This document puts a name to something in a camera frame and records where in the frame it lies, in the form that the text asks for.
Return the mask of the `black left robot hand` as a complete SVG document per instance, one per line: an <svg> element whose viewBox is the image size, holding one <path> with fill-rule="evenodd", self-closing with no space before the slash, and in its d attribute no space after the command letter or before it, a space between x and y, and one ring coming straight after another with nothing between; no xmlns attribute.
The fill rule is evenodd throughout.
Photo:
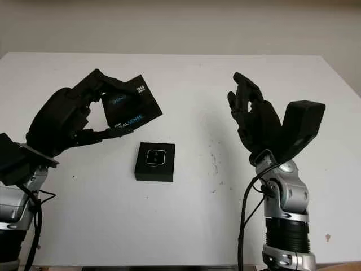
<svg viewBox="0 0 361 271"><path fill-rule="evenodd" d="M132 84L93 70L73 88L56 91L42 106L26 134L27 145L50 157L78 146L100 143L105 139L132 133L132 128L108 128L104 131L85 129L90 104L105 94L127 94L139 97Z"/></svg>

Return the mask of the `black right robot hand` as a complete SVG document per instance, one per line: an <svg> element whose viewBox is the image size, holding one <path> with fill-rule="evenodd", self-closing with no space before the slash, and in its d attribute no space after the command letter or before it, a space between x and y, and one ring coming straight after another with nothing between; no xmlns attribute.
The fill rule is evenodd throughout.
<svg viewBox="0 0 361 271"><path fill-rule="evenodd" d="M264 150L271 150L281 130L280 119L272 104L264 100L260 88L239 72L234 73L236 92L227 95L231 115L237 122L238 134L250 152L253 163Z"/></svg>

